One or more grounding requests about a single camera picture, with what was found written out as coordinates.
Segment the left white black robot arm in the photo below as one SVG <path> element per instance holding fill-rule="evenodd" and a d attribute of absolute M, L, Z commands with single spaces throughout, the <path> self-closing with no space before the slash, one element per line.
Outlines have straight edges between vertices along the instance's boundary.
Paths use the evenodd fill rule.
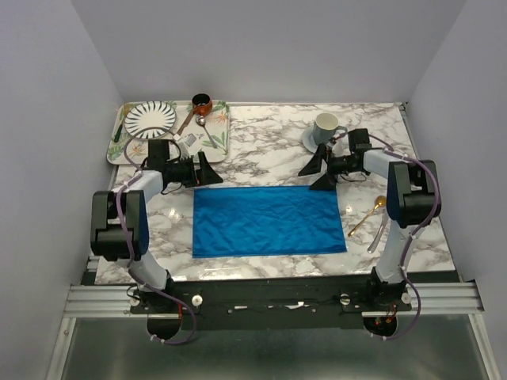
<path fill-rule="evenodd" d="M 95 192 L 90 226 L 92 253 L 125 268 L 142 291 L 150 292 L 148 302 L 159 313 L 174 307 L 176 295 L 167 287 L 170 273 L 149 252 L 147 204 L 168 184 L 195 188 L 223 183 L 204 152 L 194 162 L 192 156 L 170 157 L 170 146 L 182 153 L 173 140 L 149 141 L 147 158 L 131 179 L 113 190 Z"/>

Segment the blue satin napkin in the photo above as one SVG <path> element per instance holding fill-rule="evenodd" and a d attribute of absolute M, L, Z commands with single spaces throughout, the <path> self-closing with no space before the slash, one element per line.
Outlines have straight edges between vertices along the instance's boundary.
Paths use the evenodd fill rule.
<path fill-rule="evenodd" d="M 307 186 L 194 192 L 193 257 L 344 253 L 337 193 Z"/>

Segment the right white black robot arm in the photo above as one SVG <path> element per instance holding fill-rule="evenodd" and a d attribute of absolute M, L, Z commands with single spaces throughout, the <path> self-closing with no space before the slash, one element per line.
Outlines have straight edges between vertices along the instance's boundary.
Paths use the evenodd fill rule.
<path fill-rule="evenodd" d="M 330 139 L 336 143 L 346 137 L 349 154 L 338 157 L 329 142 L 317 146 L 310 161 L 298 172 L 300 177 L 326 170 L 312 185 L 312 190 L 332 190 L 337 177 L 350 173 L 374 173 L 387 180 L 387 216 L 390 223 L 387 242 L 377 265 L 372 269 L 364 291 L 366 304 L 382 310 L 393 301 L 393 292 L 402 292 L 408 284 L 406 269 L 414 249 L 414 241 L 441 211 L 440 186 L 436 163 L 399 154 L 389 143 L 366 128 L 351 130 Z"/>

